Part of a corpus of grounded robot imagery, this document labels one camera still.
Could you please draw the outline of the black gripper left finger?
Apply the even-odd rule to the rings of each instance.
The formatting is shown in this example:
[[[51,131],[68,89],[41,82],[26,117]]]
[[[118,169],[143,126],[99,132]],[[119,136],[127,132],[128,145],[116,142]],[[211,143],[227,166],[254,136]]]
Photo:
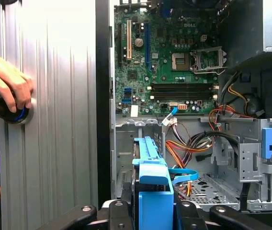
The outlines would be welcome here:
[[[76,206],[40,227],[41,230],[131,230],[133,219],[129,204],[111,201],[98,210],[93,205]]]

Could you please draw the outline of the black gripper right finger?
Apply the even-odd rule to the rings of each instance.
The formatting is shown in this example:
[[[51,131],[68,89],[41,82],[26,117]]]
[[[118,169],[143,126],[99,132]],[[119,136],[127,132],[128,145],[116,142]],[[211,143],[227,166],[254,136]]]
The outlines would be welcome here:
[[[272,227],[225,205],[212,206],[206,215],[190,202],[175,204],[177,230],[272,230]]]

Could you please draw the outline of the person's left hand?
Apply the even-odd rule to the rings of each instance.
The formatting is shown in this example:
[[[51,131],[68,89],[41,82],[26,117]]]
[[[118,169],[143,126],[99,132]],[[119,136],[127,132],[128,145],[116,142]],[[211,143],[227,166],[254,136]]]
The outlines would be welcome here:
[[[0,57],[0,95],[13,113],[17,109],[32,107],[31,78]]]

